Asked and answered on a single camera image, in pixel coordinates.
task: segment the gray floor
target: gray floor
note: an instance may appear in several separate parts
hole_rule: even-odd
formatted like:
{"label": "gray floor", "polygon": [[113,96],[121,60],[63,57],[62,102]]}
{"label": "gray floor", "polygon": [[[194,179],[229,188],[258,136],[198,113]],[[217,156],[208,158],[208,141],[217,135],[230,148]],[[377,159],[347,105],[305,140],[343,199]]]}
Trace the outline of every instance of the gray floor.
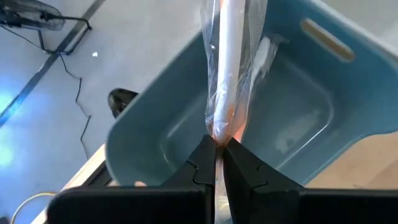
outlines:
{"label": "gray floor", "polygon": [[[46,2],[64,14],[81,16],[93,0]],[[200,30],[200,2],[107,0],[90,19],[93,30],[65,57],[68,69],[83,77],[79,101],[93,116],[83,138],[89,156],[105,142],[114,123],[108,93],[114,88],[141,92]],[[398,16],[388,13],[398,2],[383,0],[374,6],[367,1],[369,8],[362,10],[355,6],[362,0],[326,2],[398,46]],[[378,22],[370,19],[372,13]],[[68,22],[60,32],[45,33],[47,46],[54,49],[73,26]],[[39,43],[34,31],[18,33]],[[49,56],[3,30],[0,36],[2,111]],[[80,143],[86,118],[74,102],[77,90],[78,82],[58,59],[0,128],[0,216],[10,217],[33,194],[60,190],[86,161]],[[47,202],[42,198],[28,204],[17,222],[29,223]]]}

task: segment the clear plastic bag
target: clear plastic bag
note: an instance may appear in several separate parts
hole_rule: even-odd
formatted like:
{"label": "clear plastic bag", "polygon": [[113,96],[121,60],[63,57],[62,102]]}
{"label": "clear plastic bag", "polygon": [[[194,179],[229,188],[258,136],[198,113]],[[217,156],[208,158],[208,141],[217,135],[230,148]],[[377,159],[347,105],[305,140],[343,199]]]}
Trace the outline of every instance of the clear plastic bag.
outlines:
{"label": "clear plastic bag", "polygon": [[[278,44],[262,36],[267,0],[203,0],[202,33],[208,60],[205,121],[220,147],[241,140],[254,84],[271,67]],[[215,223],[231,217],[222,158],[216,163]]]}

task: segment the white plastic rod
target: white plastic rod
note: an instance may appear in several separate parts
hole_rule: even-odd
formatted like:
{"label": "white plastic rod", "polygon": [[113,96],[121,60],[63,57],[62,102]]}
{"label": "white plastic rod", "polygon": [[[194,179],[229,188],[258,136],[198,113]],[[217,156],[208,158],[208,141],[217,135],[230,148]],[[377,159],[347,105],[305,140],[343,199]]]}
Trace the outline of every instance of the white plastic rod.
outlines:
{"label": "white plastic rod", "polygon": [[226,143],[235,110],[246,0],[220,0],[220,51],[213,137]]}

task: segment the black fan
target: black fan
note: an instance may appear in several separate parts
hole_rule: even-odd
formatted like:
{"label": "black fan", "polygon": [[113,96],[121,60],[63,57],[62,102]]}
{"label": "black fan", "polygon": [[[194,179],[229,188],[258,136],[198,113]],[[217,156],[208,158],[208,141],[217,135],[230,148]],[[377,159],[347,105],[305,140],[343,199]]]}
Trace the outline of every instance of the black fan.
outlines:
{"label": "black fan", "polygon": [[83,21],[87,25],[71,49],[60,52],[68,55],[73,52],[87,31],[91,30],[88,20],[79,17],[62,16],[58,9],[37,0],[0,0],[0,25],[37,30],[40,47],[48,53],[58,52],[47,50],[44,47],[42,30],[61,30],[66,19]]}

